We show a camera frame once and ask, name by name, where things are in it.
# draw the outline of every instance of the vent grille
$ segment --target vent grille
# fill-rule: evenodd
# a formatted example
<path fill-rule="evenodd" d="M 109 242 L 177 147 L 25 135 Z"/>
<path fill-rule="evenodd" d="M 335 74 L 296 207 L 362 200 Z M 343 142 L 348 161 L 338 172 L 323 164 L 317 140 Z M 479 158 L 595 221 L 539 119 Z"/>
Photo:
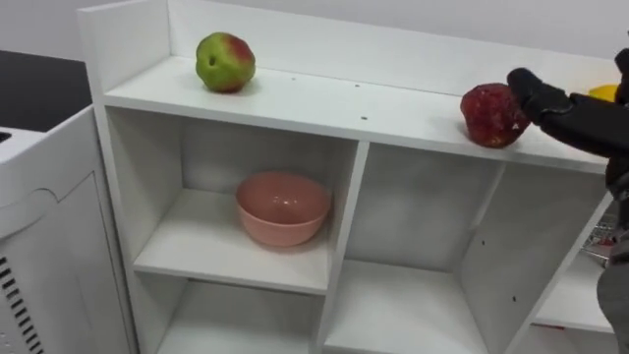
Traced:
<path fill-rule="evenodd" d="M 29 309 L 22 298 L 18 283 L 13 276 L 6 257 L 0 257 L 0 286 L 2 286 L 4 296 L 22 332 L 22 338 L 29 349 L 29 353 L 44 354 L 39 335 L 30 319 Z"/>

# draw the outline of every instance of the robotic hand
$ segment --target robotic hand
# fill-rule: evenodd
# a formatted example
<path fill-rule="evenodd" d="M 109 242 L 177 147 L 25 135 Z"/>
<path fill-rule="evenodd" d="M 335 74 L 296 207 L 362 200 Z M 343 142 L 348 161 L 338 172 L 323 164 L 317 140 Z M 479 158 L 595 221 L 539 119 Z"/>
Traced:
<path fill-rule="evenodd" d="M 629 48 L 616 56 L 622 83 L 616 103 L 566 93 L 543 83 L 526 69 L 507 77 L 524 113 L 551 137 L 609 158 L 605 184 L 620 205 L 608 267 L 599 280 L 599 305 L 629 354 Z"/>

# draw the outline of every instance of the red apple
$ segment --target red apple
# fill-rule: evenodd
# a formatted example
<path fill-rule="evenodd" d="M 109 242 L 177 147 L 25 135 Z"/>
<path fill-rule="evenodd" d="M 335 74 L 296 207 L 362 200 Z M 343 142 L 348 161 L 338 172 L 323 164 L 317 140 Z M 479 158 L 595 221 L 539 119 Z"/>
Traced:
<path fill-rule="evenodd" d="M 475 87 L 463 96 L 461 111 L 470 140 L 486 148 L 510 146 L 531 124 L 505 84 Z"/>
<path fill-rule="evenodd" d="M 212 33 L 197 47 L 197 75 L 214 92 L 238 92 L 255 73 L 256 56 L 234 34 Z"/>

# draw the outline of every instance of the shelf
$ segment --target shelf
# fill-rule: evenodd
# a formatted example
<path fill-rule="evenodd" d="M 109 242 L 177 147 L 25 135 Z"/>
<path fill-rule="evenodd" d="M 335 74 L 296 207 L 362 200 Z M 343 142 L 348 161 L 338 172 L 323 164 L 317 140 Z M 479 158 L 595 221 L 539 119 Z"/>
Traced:
<path fill-rule="evenodd" d="M 597 299 L 597 283 L 602 271 L 596 261 L 578 255 L 544 302 L 536 322 L 612 333 Z"/>
<path fill-rule="evenodd" d="M 273 70 L 239 94 L 213 94 L 193 59 L 170 57 L 104 95 L 107 105 L 602 173 L 606 161 L 531 127 L 506 149 L 472 144 L 460 97 Z"/>
<path fill-rule="evenodd" d="M 325 346 L 370 353 L 486 354 L 452 274 L 345 261 Z"/>
<path fill-rule="evenodd" d="M 311 299 L 190 282 L 157 354 L 308 354 Z"/>
<path fill-rule="evenodd" d="M 578 354 L 565 331 L 532 325 L 514 354 Z"/>
<path fill-rule="evenodd" d="M 241 228 L 233 196 L 183 190 L 134 263 L 137 271 L 323 294 L 327 242 L 267 248 Z"/>

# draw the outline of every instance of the pink bowl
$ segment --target pink bowl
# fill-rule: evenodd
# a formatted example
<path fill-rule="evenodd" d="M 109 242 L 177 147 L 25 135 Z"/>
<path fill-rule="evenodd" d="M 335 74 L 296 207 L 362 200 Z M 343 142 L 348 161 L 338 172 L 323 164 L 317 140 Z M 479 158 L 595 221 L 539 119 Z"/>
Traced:
<path fill-rule="evenodd" d="M 280 247 L 315 236 L 331 205 L 317 182 L 285 172 L 249 177 L 238 187 L 236 200 L 247 232 L 263 244 Z"/>

